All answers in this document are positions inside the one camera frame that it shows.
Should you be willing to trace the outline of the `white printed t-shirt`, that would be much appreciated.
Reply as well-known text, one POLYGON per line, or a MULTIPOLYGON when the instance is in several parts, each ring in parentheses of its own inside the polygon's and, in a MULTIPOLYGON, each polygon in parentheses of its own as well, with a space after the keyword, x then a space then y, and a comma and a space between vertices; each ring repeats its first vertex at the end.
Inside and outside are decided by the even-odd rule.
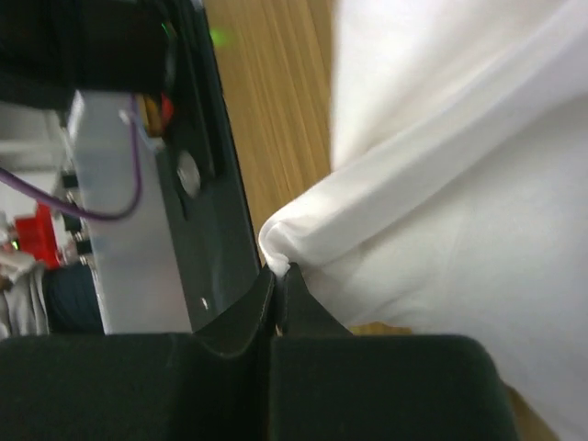
POLYGON ((587 4, 340 1, 331 172, 259 247, 353 326, 464 334, 587 437, 587 4))

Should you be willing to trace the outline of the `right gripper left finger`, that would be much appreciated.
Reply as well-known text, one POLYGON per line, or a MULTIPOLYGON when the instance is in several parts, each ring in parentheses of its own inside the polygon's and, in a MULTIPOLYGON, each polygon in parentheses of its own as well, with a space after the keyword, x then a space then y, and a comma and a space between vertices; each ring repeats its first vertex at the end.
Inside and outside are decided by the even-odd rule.
POLYGON ((1 345, 4 440, 263 440, 275 277, 193 334, 20 337, 1 345))

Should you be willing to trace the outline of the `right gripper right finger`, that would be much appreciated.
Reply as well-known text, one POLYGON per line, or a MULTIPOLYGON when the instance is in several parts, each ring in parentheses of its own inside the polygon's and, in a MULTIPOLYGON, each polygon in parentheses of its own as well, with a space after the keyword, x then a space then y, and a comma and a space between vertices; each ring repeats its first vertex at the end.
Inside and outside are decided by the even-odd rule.
POLYGON ((516 440, 487 351, 463 335, 355 336, 298 266, 277 284, 270 346, 274 440, 516 440))

